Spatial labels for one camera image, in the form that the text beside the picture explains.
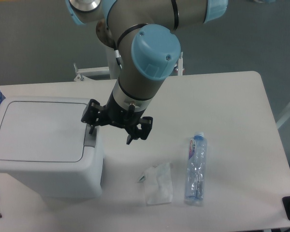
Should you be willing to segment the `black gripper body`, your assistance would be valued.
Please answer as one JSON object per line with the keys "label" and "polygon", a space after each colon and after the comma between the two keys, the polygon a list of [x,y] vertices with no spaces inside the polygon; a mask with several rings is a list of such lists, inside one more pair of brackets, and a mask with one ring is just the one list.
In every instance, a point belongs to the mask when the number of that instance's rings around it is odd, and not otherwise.
{"label": "black gripper body", "polygon": [[100,126],[111,125],[121,129],[132,130],[139,124],[139,119],[145,110],[137,112],[136,109],[128,111],[122,108],[114,99],[113,94],[110,95],[107,104],[101,112]]}

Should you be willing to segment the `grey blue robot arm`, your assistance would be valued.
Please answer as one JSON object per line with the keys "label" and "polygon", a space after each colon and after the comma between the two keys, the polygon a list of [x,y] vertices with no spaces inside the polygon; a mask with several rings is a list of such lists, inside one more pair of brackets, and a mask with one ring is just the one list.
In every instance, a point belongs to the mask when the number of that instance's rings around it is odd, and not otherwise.
{"label": "grey blue robot arm", "polygon": [[106,105],[91,99],[82,122],[92,129],[111,125],[128,133],[127,143],[148,138],[153,118],[144,111],[181,54],[174,32],[224,15],[226,0],[68,0],[78,25],[105,23],[110,46],[121,56],[121,71]]}

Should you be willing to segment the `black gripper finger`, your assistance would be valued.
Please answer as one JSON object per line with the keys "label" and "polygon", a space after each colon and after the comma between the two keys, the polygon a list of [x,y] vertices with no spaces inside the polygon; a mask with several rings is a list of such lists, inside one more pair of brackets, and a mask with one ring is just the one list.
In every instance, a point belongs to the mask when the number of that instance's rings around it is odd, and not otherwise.
{"label": "black gripper finger", "polygon": [[81,122],[90,126],[89,134],[92,134],[97,126],[102,125],[103,110],[104,107],[97,100],[91,99],[88,102],[83,111]]}
{"label": "black gripper finger", "polygon": [[129,145],[133,140],[146,140],[153,127],[153,117],[144,116],[133,125],[126,127],[128,133],[126,144]]}

